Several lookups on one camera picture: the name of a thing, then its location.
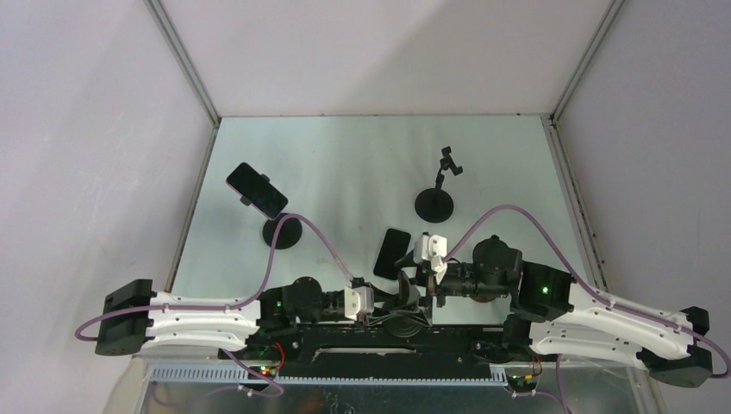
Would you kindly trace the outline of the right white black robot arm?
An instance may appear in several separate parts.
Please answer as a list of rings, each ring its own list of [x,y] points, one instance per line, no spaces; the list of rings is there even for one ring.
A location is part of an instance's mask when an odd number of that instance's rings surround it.
[[[500,342],[472,344],[492,361],[572,354],[635,367],[683,388],[698,388],[713,375],[712,354],[699,345],[709,330],[706,310],[657,310],[585,289],[568,272],[525,261],[496,235],[479,242],[469,262],[447,258],[438,235],[384,244],[379,257],[389,279],[415,269],[415,284],[438,306],[448,297],[509,298]]]

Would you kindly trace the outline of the teal blue phone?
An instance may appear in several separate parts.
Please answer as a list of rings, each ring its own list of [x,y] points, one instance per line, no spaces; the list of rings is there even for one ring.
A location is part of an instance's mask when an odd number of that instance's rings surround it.
[[[411,234],[408,232],[387,229],[373,267],[373,274],[382,279],[396,280],[400,272],[396,263],[409,252],[410,240]]]

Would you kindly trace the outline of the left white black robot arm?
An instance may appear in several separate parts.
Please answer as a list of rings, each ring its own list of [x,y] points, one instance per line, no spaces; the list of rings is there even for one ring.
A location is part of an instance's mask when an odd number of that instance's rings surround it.
[[[382,317],[396,298],[362,282],[325,292],[311,277],[267,289],[254,300],[186,298],[156,292],[151,280],[136,279],[106,296],[95,353],[122,356],[157,346],[194,346],[242,350],[257,360],[269,355],[273,336],[303,323]]]

